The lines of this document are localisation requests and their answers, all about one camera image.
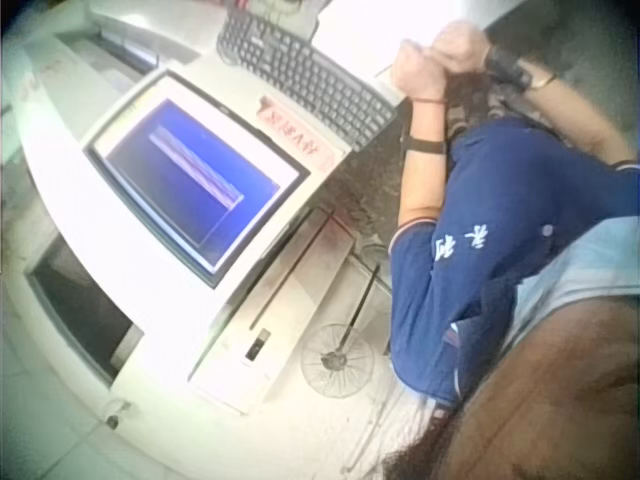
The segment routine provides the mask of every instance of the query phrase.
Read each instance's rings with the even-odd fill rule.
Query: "shirt button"
[[[550,237],[553,234],[553,225],[545,225],[542,227],[542,236]]]

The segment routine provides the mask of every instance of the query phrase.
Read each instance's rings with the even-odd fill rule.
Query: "blue screen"
[[[147,116],[105,160],[136,203],[210,272],[287,187],[171,101]]]

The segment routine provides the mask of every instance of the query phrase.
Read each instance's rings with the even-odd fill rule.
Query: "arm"
[[[551,75],[530,62],[519,63],[533,75],[534,83]],[[581,150],[608,164],[635,158],[635,152],[611,121],[562,80],[556,79],[539,90],[529,89],[525,97]]]
[[[444,110],[444,105],[415,104],[411,136],[418,140],[444,141]],[[444,201],[446,168],[444,155],[407,152],[400,190],[399,225],[418,217],[438,218]]]
[[[454,73],[484,72],[490,48],[489,39],[480,29],[466,22],[454,22],[438,35],[431,55]],[[533,75],[534,85],[551,76],[530,62],[520,60],[520,65]],[[636,153],[614,125],[561,80],[538,90],[529,89],[525,97],[581,150],[608,164],[635,158]]]
[[[411,136],[418,140],[445,140],[446,89],[444,69],[425,58],[418,48],[404,43],[398,53],[391,76],[394,83],[410,98],[429,99],[441,103],[414,103]],[[419,217],[434,220],[440,215],[444,201],[446,158],[408,151],[405,158],[400,191],[400,225]]]

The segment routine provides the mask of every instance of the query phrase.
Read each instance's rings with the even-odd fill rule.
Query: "hand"
[[[450,23],[433,42],[425,55],[440,62],[452,73],[484,72],[484,61],[491,42],[475,25],[457,21]]]
[[[447,89],[447,76],[443,66],[408,41],[402,42],[400,46],[391,67],[391,80],[413,99],[442,100]]]

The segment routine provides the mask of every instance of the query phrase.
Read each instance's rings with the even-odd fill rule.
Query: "white paper sheet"
[[[313,46],[360,77],[389,67],[400,42],[430,45],[451,21],[481,28],[523,0],[333,0],[320,14]]]

